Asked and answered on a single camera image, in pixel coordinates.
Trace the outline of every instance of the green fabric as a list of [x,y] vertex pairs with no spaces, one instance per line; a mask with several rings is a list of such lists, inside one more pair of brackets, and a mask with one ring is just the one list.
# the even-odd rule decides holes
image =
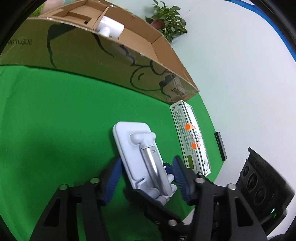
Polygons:
[[[199,95],[188,103],[195,110],[214,180],[222,166],[214,127]],[[157,135],[164,162],[182,156],[168,104],[74,74],[0,66],[0,117],[0,214],[18,241],[29,240],[60,184],[82,184],[118,155],[112,135],[117,122],[147,123]],[[114,198],[103,208],[111,240],[160,240],[156,225],[125,199],[125,187],[121,177]],[[192,210],[179,190],[166,207],[181,218]]]

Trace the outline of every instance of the orange sticker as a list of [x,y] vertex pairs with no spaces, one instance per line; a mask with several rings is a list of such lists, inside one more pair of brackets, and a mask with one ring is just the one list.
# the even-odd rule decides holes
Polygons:
[[187,124],[187,125],[185,125],[185,130],[191,130],[191,129],[193,129],[193,125],[190,123],[190,124]]
[[198,142],[191,144],[192,149],[200,148],[200,144]]

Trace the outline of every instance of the black speaker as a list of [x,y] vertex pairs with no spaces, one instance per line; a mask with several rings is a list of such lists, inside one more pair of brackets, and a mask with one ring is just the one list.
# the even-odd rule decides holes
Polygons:
[[294,191],[267,161],[251,148],[248,151],[236,186],[268,235],[286,216]]

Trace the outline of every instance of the circular speaker hole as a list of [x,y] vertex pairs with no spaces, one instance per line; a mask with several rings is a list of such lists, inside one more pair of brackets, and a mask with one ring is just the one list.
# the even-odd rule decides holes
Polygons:
[[245,177],[246,175],[248,175],[248,173],[249,173],[249,166],[246,166],[245,168],[244,168],[244,171],[243,171],[243,176]]
[[253,173],[250,177],[249,177],[249,180],[248,180],[248,183],[247,183],[247,190],[250,192],[252,190],[254,190],[254,188],[256,187],[257,185],[257,182],[258,182],[258,177],[255,173]]
[[255,204],[260,205],[266,197],[266,188],[259,188],[255,194]]

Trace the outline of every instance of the plant pot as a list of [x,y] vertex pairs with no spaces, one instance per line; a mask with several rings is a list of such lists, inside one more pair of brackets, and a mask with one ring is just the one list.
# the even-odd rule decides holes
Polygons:
[[155,27],[156,29],[163,29],[165,27],[164,21],[162,21],[160,19],[153,20],[153,22],[150,25]]

